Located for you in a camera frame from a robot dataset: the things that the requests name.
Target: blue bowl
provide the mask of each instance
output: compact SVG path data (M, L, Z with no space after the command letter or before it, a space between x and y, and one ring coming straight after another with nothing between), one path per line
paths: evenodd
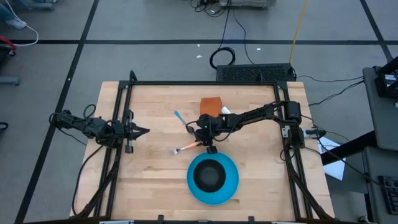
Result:
M194 171L198 164L203 161L213 160L222 165L225 171L224 184L214 192L201 190L194 179ZM194 158L188 168L187 184L191 194L200 202L207 205L222 205L227 202L235 194L239 185L239 173L235 163L227 155L223 153L209 154L207 152L200 154Z

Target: white paper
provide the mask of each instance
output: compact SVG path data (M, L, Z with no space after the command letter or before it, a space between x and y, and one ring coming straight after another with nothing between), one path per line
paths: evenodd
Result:
M324 145L324 147L327 150L331 150L335 148L336 146L340 146L339 144L335 143L334 141L327 139L325 137L320 138L320 141ZM327 153L326 150L322 149L321 144L318 142L318 150L320 153ZM338 180L343 180L343 174L344 174L344 166L345 163L341 161L337 161L328 165L323 166L323 170L325 171L326 174L338 179Z

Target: gray machine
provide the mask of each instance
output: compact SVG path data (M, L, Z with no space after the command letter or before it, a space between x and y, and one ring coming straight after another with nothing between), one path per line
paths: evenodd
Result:
M226 6L229 0L220 0L220 6ZM252 6L267 9L275 4L276 0L231 0L232 6Z

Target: gray floor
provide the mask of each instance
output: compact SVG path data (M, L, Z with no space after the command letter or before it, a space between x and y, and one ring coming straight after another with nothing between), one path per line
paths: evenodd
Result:
M386 40L398 40L395 0L367 0ZM59 0L51 12L20 12L42 40L79 40L93 0ZM292 40L303 0L278 0L268 11L237 9L248 39ZM88 40L174 40L220 39L225 15L210 18L195 13L189 1L100 0ZM0 34L10 39L33 39L29 30L0 25ZM226 39L242 39L243 31L229 18ZM299 40L377 40L359 0L309 0ZM230 45L236 64L249 63L243 45ZM126 79L133 69L140 80L214 80L208 59L216 44L85 45L64 108L80 115L96 103L103 81ZM2 75L18 76L18 87L0 86L0 120L10 127L0 135L0 222L12 223L24 196L49 124L57 105L77 45L38 44L20 47ZM393 56L398 46L389 46ZM287 62L290 45L248 45L256 63ZM228 54L217 55L217 64L228 63ZM293 66L297 74L323 80L361 76L364 67L382 65L386 57L379 45L297 45ZM309 102L339 92L352 82L305 83ZM315 122L349 139L372 130L364 85L311 108ZM84 136L74 133L84 140ZM344 142L338 136L328 138ZM67 218L75 179L84 146L56 132L32 199L26 222ZM363 195L350 192L344 184L328 179L338 218L355 221L366 210Z

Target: shoe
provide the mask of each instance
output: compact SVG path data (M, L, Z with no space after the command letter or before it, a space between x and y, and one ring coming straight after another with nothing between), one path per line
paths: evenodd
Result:
M12 26L15 29L23 29L26 27L26 22L20 21L18 19L11 19L9 21L6 21L6 24Z

